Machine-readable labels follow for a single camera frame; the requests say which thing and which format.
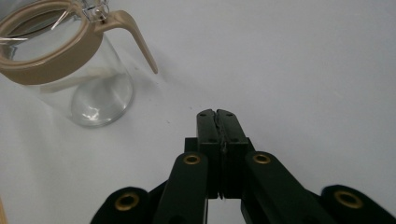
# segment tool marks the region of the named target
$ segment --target pitcher handle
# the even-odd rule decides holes
[[[122,28],[131,33],[137,43],[137,46],[140,48],[146,60],[148,61],[151,70],[154,72],[154,74],[157,74],[157,64],[155,63],[154,58],[152,57],[149,48],[145,42],[145,39],[143,38],[139,28],[137,27],[136,22],[134,21],[134,18],[126,11],[112,11],[108,14],[104,21],[97,21],[97,24],[95,26],[95,32],[97,34],[101,34],[114,28]]]

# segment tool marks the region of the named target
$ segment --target brass screw insert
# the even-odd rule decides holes
[[[122,194],[114,204],[117,210],[121,212],[129,211],[139,204],[139,196],[134,192]]]
[[[356,196],[355,194],[345,191],[345,190],[338,190],[334,193],[334,197],[343,206],[359,209],[363,207],[363,202],[361,199]]]
[[[271,159],[264,154],[254,155],[253,160],[259,164],[268,164],[271,162]]]
[[[195,165],[201,161],[201,158],[197,155],[188,155],[183,161],[188,165]]]

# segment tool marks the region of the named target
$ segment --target mounting hole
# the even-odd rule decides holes
[[[259,164],[267,164],[271,162],[271,159],[264,154],[257,154],[253,156],[253,160]]]
[[[361,199],[355,194],[345,191],[345,190],[337,190],[334,193],[335,200],[342,204],[343,206],[359,209],[363,207],[363,202]]]
[[[187,223],[186,219],[184,219],[184,217],[181,216],[175,216],[175,217],[171,217],[169,218],[168,224],[185,224]]]
[[[195,165],[201,161],[201,158],[196,155],[189,155],[186,156],[183,161],[188,165]]]
[[[114,204],[117,210],[121,212],[129,211],[139,204],[139,196],[134,192],[122,194]]]

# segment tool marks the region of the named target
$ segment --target clear glass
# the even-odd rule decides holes
[[[131,76],[106,35],[95,55],[70,76],[25,87],[76,124],[88,127],[119,118],[133,96]]]
[[[16,28],[11,36],[16,36],[18,41],[9,41],[3,47],[4,57],[12,61],[29,61],[39,57],[43,57],[56,49],[60,48],[73,36],[78,33],[81,25],[81,18],[75,13],[70,13],[70,16],[60,23],[56,29],[51,30],[50,27],[55,23],[64,10],[53,10],[44,16],[33,16],[29,21],[30,26],[23,26]]]
[[[39,0],[0,0],[0,20],[14,10]]]

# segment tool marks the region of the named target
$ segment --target white background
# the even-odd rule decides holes
[[[347,185],[396,215],[396,1],[113,0],[130,35],[108,36],[134,79],[115,123],[84,129],[0,76],[0,196],[10,224],[89,223],[106,197],[170,174],[195,115],[236,114],[257,150],[307,188]],[[208,223],[243,223],[239,202]]]

